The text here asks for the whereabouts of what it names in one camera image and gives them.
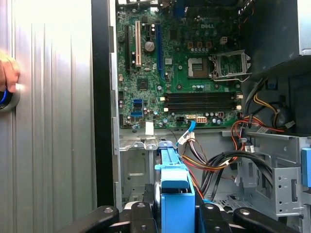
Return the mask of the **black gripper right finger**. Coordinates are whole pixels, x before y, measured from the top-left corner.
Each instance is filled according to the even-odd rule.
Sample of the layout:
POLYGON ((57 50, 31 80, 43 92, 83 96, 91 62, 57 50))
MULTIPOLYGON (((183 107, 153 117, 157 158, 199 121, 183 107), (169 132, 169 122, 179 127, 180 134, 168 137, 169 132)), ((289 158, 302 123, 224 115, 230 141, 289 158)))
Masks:
POLYGON ((241 207, 229 214, 195 192, 196 233, 296 233, 284 220, 270 218, 252 208, 241 207))

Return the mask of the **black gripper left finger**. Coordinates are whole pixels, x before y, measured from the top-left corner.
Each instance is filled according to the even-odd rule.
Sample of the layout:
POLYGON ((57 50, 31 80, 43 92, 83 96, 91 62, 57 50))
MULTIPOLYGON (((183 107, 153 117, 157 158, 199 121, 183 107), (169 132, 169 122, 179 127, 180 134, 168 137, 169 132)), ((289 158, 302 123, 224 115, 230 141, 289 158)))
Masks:
POLYGON ((119 211, 114 206, 100 206, 60 229, 60 233, 156 233, 154 186, 146 184, 142 201, 127 203, 119 211))

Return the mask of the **person's hand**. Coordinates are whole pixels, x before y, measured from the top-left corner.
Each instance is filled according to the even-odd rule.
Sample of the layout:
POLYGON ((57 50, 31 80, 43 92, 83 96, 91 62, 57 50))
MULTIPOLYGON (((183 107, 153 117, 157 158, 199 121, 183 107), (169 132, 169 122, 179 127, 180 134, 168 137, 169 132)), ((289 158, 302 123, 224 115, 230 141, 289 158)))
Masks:
POLYGON ((4 51, 0 51, 0 90, 7 89, 10 93, 17 90, 20 69, 16 60, 4 51))

